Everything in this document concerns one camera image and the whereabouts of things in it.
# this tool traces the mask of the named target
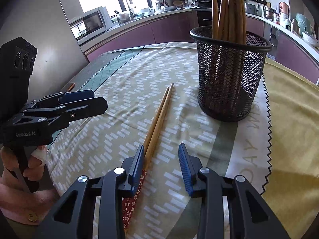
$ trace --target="pair of chopsticks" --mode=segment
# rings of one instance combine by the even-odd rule
[[[124,198],[122,201],[122,210],[123,210],[122,219],[123,219],[125,233],[128,229],[128,225],[130,224],[130,219],[135,209],[138,195],[140,194],[141,188],[143,186],[144,178],[147,174],[147,170],[149,168],[152,156],[154,154],[157,140],[160,135],[160,131],[162,129],[164,118],[167,112],[170,97],[172,95],[173,86],[174,84],[172,83],[169,88],[168,87],[166,88],[162,101],[159,104],[155,117],[145,137],[144,145],[143,145],[144,146],[144,164],[143,164],[142,175],[140,178],[140,184],[138,186],[137,193],[133,198]]]
[[[217,0],[213,0],[213,39],[246,44],[244,0],[221,0],[218,19]]]

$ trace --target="purple cabinet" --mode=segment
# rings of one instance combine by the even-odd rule
[[[151,22],[155,43],[193,42],[189,32],[192,29],[189,17],[191,13],[176,13]]]
[[[278,37],[276,61],[307,78],[309,81],[317,83],[319,78],[318,64],[282,33]]]
[[[144,45],[154,44],[154,36],[152,33],[151,25],[146,24],[144,26],[132,29],[122,35],[110,40],[103,46],[94,50],[92,53],[87,55],[87,58],[92,62],[99,55],[117,49],[139,47]]]
[[[246,17],[247,31],[255,33],[260,37],[264,36],[264,22],[258,19]]]

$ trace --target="mesh pen holder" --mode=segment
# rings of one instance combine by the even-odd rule
[[[239,121],[250,112],[271,44],[247,32],[247,45],[212,39],[212,26],[190,31],[196,40],[199,106],[221,121]]]

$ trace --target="microwave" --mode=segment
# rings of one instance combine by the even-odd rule
[[[98,7],[73,19],[71,30],[79,45],[101,34],[117,23],[112,23],[106,7]]]

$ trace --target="camera lens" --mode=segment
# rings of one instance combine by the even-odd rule
[[[31,58],[31,61],[30,61],[30,68],[32,69],[33,68],[33,65],[34,65],[34,57]]]
[[[16,55],[16,60],[14,61],[14,66],[17,68],[21,62],[21,58],[22,58],[22,53],[18,52],[18,54]]]
[[[23,58],[23,62],[22,62],[22,69],[23,70],[27,69],[28,63],[29,63],[29,54],[25,54],[25,56]]]

